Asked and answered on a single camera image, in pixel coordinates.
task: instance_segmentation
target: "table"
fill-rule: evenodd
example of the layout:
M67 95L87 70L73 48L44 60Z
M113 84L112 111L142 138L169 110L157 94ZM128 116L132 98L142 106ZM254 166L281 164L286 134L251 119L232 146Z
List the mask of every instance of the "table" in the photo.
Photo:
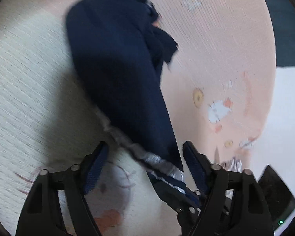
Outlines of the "table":
M109 162L86 197L103 234L179 235L175 212L158 199L144 169L103 133L72 72L63 19L75 1L0 3L0 221L14 235L38 171L65 169L104 140ZM275 78L265 1L151 1L160 26L179 44L161 82L177 144L191 140L212 161L237 155L248 167ZM187 185L195 187L190 177Z

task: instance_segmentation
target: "navy blue cloth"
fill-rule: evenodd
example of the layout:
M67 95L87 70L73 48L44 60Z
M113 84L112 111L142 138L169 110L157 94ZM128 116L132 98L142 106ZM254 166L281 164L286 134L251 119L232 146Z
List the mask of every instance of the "navy blue cloth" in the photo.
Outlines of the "navy blue cloth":
M83 0L67 15L75 70L90 99L134 143L183 171L159 88L177 43L147 0Z

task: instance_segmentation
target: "round table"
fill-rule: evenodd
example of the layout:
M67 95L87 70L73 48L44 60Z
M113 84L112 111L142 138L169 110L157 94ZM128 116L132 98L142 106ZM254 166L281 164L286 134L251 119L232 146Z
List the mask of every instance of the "round table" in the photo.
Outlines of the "round table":
M179 235L175 212L158 199L145 170L103 133L73 75L63 19L75 1L0 3L0 221L14 235L38 171L66 169L104 140L109 162L86 196L101 232ZM248 167L275 78L265 1L151 1L160 27L179 44L161 82L179 148L191 140L212 161L237 156ZM194 187L190 177L187 185Z

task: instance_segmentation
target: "dark blue garment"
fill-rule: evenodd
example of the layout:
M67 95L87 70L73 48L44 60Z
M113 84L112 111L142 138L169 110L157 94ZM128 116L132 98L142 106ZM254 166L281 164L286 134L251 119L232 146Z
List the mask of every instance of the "dark blue garment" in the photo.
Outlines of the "dark blue garment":
M67 15L75 70L90 99L146 151L183 166L159 88L176 42L147 0L83 0Z

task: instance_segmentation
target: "black device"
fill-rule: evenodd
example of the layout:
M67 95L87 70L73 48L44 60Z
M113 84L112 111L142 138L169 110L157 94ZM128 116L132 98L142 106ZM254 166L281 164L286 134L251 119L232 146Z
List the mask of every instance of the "black device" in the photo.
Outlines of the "black device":
M218 164L211 164L191 142L186 142L183 150L191 152L197 162L195 165L200 166L199 173L205 176L208 187L206 191L193 192L187 188L183 194L161 180L151 180L160 199L178 213L182 236L274 235L274 216L251 170L226 171ZM94 188L107 153L107 144L101 142L80 165L56 173L40 171L22 209L16 236L70 235L62 219L58 190L65 191L76 235L101 236L84 195ZM234 189L232 199L225 196L227 189Z

